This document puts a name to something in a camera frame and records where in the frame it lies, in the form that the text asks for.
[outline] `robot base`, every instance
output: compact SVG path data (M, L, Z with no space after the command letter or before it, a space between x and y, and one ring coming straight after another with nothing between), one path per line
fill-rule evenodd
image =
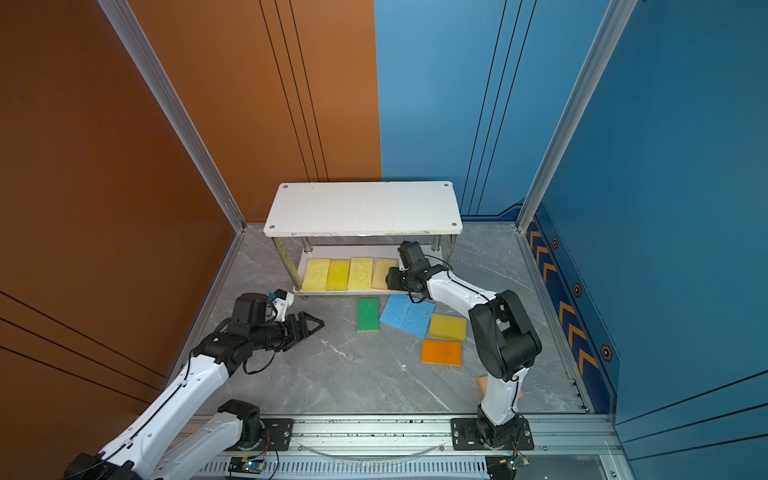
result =
M452 419L451 427L454 450L514 450L515 448L533 450L534 448L531 427L522 415L515 416L505 425L493 427L498 430L494 435L497 441L492 442L490 446L485 444L480 435L477 419Z

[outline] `light yellow sponge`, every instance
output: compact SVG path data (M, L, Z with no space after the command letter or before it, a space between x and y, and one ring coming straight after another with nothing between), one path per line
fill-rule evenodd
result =
M353 258L349 265L349 289L371 290L373 258Z
M349 281L349 259L345 260L331 260L328 266L328 281L326 282L326 290L328 291L341 291L347 290L347 282Z
M304 273L304 281L301 283L301 290L307 292L325 291L330 263L330 258L310 258L306 263L306 272Z
M463 342L467 338L467 319L457 316L432 314L429 335L439 339Z
M371 286L380 290L388 290L386 287L386 274L391 266L397 266L397 260L392 258L377 258L376 267L373 269Z

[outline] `orange wall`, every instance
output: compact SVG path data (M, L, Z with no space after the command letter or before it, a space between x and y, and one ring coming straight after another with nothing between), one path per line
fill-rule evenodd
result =
M97 2L3 6L0 471L56 479L163 388L233 231Z
M381 180L373 0L130 0L248 221L286 181Z

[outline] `black line on wall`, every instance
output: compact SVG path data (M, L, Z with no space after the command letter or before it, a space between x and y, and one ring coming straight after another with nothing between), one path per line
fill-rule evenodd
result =
M28 329L24 328L23 326L17 325L17 324L13 323L13 322L12 322L12 321L10 321L10 320L4 319L4 318L2 318L1 316L0 316L0 320L1 320L1 321L3 321L3 322L6 322L8 325L11 325L11 326L15 326L16 328L18 328L18 329L20 329L20 330L22 330L22 331L24 331L24 332L26 332L26 333L29 333L30 335L34 335L34 336L38 337L39 339L43 339L43 340L45 340L45 341L46 341L46 342L48 342L48 343L53 343L54 345L56 345L56 346L58 346L58 347L60 347L60 348L62 348L62 349L64 349L64 350L67 350L68 352L74 353L75 355L77 355L77 356L80 356L80 357L82 357L82 358L84 358L84 359L86 359L86 360L90 360L90 361L92 361L93 363L96 363L97 365L103 366L105 369L109 369L109 370L111 370L111 371L113 371L113 372L115 372L115 373L117 373L117 374L119 374L119 375L122 375L122 376L124 376L124 377L128 377L129 379L131 379L131 380L134 380L135 382L139 382L139 383L141 383L142 385L146 385L146 386L150 387L151 389L155 389L155 390L157 390L158 392L160 392L160 391L161 391L161 390L160 390L159 388L157 388L156 386L152 386L152 385L150 385L149 383L146 383L146 382L142 382L141 380L139 380L139 379L137 379L137 378L134 378L134 377L132 377L132 376L128 375L127 373L123 373L123 372L121 372L121 371L120 371L120 370L118 370L118 369L113 369L113 368L112 368L112 367L110 367L109 365L105 365L104 363L102 363L102 362L99 362L98 360L92 359L90 356L86 356L86 355L83 355L82 353L76 352L75 350L73 350L73 349L71 349L71 348L68 348L68 347L66 347L66 346L63 346L63 345L62 345L62 344L60 344L60 343L54 342L53 340L51 340L51 339L49 339L49 338L46 338L46 337L44 337L43 335L40 335L40 334L38 334L38 333L35 333L35 332L32 332L31 330L28 330Z
M132 359L132 358L131 358L131 357L129 357L129 356L123 355L122 353L118 352L117 350L115 350L115 349L113 349L113 348L110 348L110 347L106 346L105 344L103 344L103 343L99 342L98 340L96 340L96 339L94 339L94 338L92 338L92 337L90 337L90 336L88 336L88 335L85 335L83 332L77 331L76 329L74 329L74 328L70 327L70 326L69 326L69 325L67 325L66 323L64 323L64 322L60 322L60 321L56 320L54 317L52 317L52 316L48 315L47 313L43 313L43 312L41 312L40 310L38 310L38 309L34 308L33 306L31 306L31 305L28 305L27 303L24 303L24 302L22 302L21 300L19 300L19 299L15 298L15 297L13 297L13 296L10 296L10 295L8 295L6 292L3 292L2 290L0 290L0 293L1 293L2 295L4 295L4 296L7 296L9 299L13 300L14 302L16 302L16 303L18 303L18 304L20 304L20 305L23 305L23 306L25 306L25 307L29 308L29 309L30 309L30 310L32 310L33 312L39 313L40 315L43 315L45 318L47 318L47 319L49 319L49 320L51 320L51 321L53 321L53 322L56 322L57 324L59 324L59 325L63 326L63 327L64 327L64 328L66 328L66 329L69 329L69 330L71 330L72 332L75 332L75 333L77 333L79 336L82 336L82 337L84 337L84 338L87 338L87 339L89 339L89 340L90 340L90 341L92 341L93 343L96 343L96 344L97 344L97 345L99 345L99 346L103 346L105 349L109 350L110 352L116 353L116 354L118 354L119 356L123 357L124 359L126 359L126 360L130 360L130 361L132 361L133 363L135 363L136 365L142 366L142 367L144 367L145 369L149 370L150 372L152 372L152 373L156 373L157 375L159 375L159 376L161 376L161 377L165 378L165 375L163 375L162 373L159 373L159 372L155 372L153 369L149 368L148 366L146 366L146 365L144 365L144 364L142 364L142 363L140 363L140 362L137 362L136 360Z
M709 447L717 447L718 445L728 445L729 443L745 442L747 440L762 439L768 437L768 433L761 433L760 435L752 435L750 437L744 437L742 439L726 440L725 442L710 443L707 445L700 445L697 447L690 447L688 449L673 450L672 452L654 453L653 455L645 455L644 457L628 458L630 462L635 460L644 460L646 458L661 457L662 455L672 455L673 453L690 452L691 450L707 449Z
M651 413L660 412L661 410L668 409L670 407L674 407L675 405L680 405L681 403L685 403L685 402L687 402L689 400L693 400L693 399L697 399L697 398L699 398L701 396L709 395L710 393L716 392L718 390L726 389L726 388L728 388L730 386L736 385L737 383L746 382L747 380L751 380L751 379L754 379L754 378L759 377L761 375L765 375L766 373L768 373L768 370L763 370L762 372L755 373L754 375L745 376L744 378L738 379L735 382L727 383L727 384L719 386L719 387L717 387L715 389L707 390L706 392L702 392L702 393L699 393L697 395L690 396L687 399L678 400L677 402L670 403L667 406L663 406L663 407L660 407L658 409L651 410L650 412L645 412L642 415L634 416L631 419L622 420L621 422L617 422L616 425L621 425L622 423L627 423L627 422L631 422L633 420L637 420L639 418L645 417L646 415L650 415Z
M299 110L301 111L301 119L304 121L304 131L306 132L306 141L310 144L310 153L312 154L312 163L315 165L315 175L317 180L320 180L320 172L317 170L317 162L315 161L315 149L312 148L312 139L310 138L310 128L306 126L306 116L304 115L304 106L301 104L301 93L299 93L299 84L296 82L296 72L293 71L293 62L290 59L290 50L288 49L288 41L286 40L286 31L283 29L283 20L280 17L280 9L277 7L277 0L275 0L275 10L277 10L277 21L280 23L280 31L283 33L283 43L286 46L286 54L288 55L288 65L290 66L290 74L293 76L293 86L296 88L296 98L299 99Z
M507 116L507 107L509 107L509 98L511 98L512 96L512 88L515 87L515 79L518 77L520 60L523 58L523 51L525 50L525 41L528 40L528 32L531 30L531 22L533 21L533 14L536 12L537 2L538 0L534 0L533 2L531 17L528 19L528 27L525 29L525 37L523 37L523 45L520 47L520 55L518 55L518 64L515 67L515 74L512 76L512 85L509 87L509 94L507 95L507 104L504 106L504 113L502 114L502 122L498 126L498 133L496 134L496 142L493 144L493 152L491 153L491 160L488 162L488 170L485 172L485 180L482 183L482 191L480 192L480 199L478 200L478 207L477 207L477 210L475 210L475 214L477 214L480 211L480 203L482 203L482 196L485 193L485 185L488 183L488 174L491 173L491 166L493 165L493 157L496 155L496 146L498 145L498 138L501 137L502 135L502 127L504 127L504 118ZM472 202L469 203L469 208L470 209L472 208Z
M315 130L317 131L317 141L320 143L320 156L323 159L323 169L326 171L326 181L330 181L328 176L328 165L326 164L326 153L323 151L323 138L320 137L320 127L317 124L317 114L315 113L315 103L312 100L312 89L310 88L310 78L306 74L306 65L304 64L304 53L301 50L301 39L299 38L299 29L296 27L296 16L293 14L293 1L289 0L290 16L293 17L293 30L296 32L296 43L299 44L299 56L301 57L301 67L304 69L304 79L306 80L306 90L310 93L310 107L312 116L315 120Z
M485 157L485 149L488 147L488 137L491 136L491 129L493 128L493 118L496 115L496 105L498 104L498 96L502 92L502 85L504 84L504 74L507 71L507 63L509 62L509 52L512 50L512 42L515 40L515 32L518 30L518 20L520 19L520 10L523 7L522 0L520 1L520 5L518 6L518 15L515 17L515 26L512 28L512 36L509 38L509 47L507 48L507 58L504 60L504 68L502 69L502 79L498 82L498 90L496 91L496 100L493 102L493 112L491 113L491 121L488 123L488 131L485 132L485 143L482 147L482 155L480 155L480 165L478 165L478 175L475 178L475 186L472 188L472 197L469 199L469 210L467 210L467 213L472 212L472 202L475 201L475 192L477 191L478 187L478 180L480 180L480 173L482 172L482 161L483 157Z
M622 440L621 443L634 442L635 440L647 439L648 437L652 437L654 435L661 435L662 433L672 432L673 430L684 429L686 427L690 427L690 426L693 426L693 425L698 425L700 423L706 423L706 422L709 422L711 420L724 419L725 417L730 417L731 415L736 415L736 414L739 414L739 413L749 412L750 410L761 409L761 408L766 407L766 406L768 406L768 403L761 403L760 405L746 407L745 409L737 410L735 412L724 413L722 415L717 415L717 416L710 417L710 418L704 419L704 420L697 420L696 422L691 422L691 423L687 423L685 425L680 425L679 427L673 427L671 429L662 430L661 432L649 433L648 435L643 435L641 437L637 437L636 439Z
M283 94L286 96L286 105L288 105L288 115L290 115L290 123L293 125L293 133L296 134L296 144L299 146L299 153L301 154L301 161L304 163L304 172L306 173L306 181L310 180L310 170L306 167L306 160L304 159L304 150L301 148L301 142L299 141L299 131L296 129L296 122L293 120L293 112L290 110L290 103L288 102L288 92L286 91L285 82L283 82L283 74L280 73L280 64L277 63L277 53L275 53L275 44L272 43L272 35L270 34L270 26L266 23L266 15L264 14L264 5L259 0L259 7L261 8L261 16L264 18L264 28L266 28L266 36L270 39L270 47L272 47L272 55L275 58L275 65L277 66L277 74L280 76L280 84L283 86Z
M112 387L106 386L106 385L104 385L102 383L95 382L95 381L90 380L90 379L86 379L85 377L80 376L77 373L72 373L72 372L69 372L68 370L60 369L57 366L51 365L50 363L46 363L46 362L43 362L42 360L38 360L38 359L32 358L32 357L30 357L28 355L25 355L23 353L17 352L15 350L11 350L8 347L0 345L0 349L5 350L6 352L14 353L14 354L16 354L16 355L18 355L20 357L24 357L27 360L31 360L32 362L37 362L37 363L40 363L41 365L49 366L49 367L51 367L54 370L58 370L59 372L67 373L68 375L72 375L73 377L79 378L80 380L85 380L86 382L93 383L94 385L98 385L98 386L104 387L107 390L111 390L112 392L120 393L121 395L125 395L125 396L127 396L129 398L132 398L134 400L138 400L139 402L143 402L143 403L147 403L147 404L150 403L147 400L143 400L143 399L140 399L138 397L134 397L133 395L129 395L129 394L125 393L125 392L121 392L120 390L113 389Z
M496 34L496 45L493 47L493 56L491 57L491 67L488 69L488 80L485 82L485 93L482 97L482 106L480 107L480 117L478 118L478 128L475 132L475 141L472 143L472 153L469 155L469 166L467 167L467 178L464 180L464 191L462 191L462 202L458 206L458 211L461 213L464 208L464 196L467 194L467 184L469 183L469 173L472 171L472 158L475 156L475 146L478 143L478 135L480 134L480 123L482 122L482 112L485 110L485 99L488 97L488 86L491 84L491 73L493 72L493 62L496 60L496 49L498 48L498 39L502 36L502 25L504 24L504 12L507 11L507 0L504 0L504 8L502 9L502 19L498 23L498 34Z

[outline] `blue wall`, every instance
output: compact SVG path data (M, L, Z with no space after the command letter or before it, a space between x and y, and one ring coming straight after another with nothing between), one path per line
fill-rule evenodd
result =
M450 180L462 214L519 202L607 5L376 0L383 179Z
M545 195L621 358L640 480L768 475L767 19L638 2Z

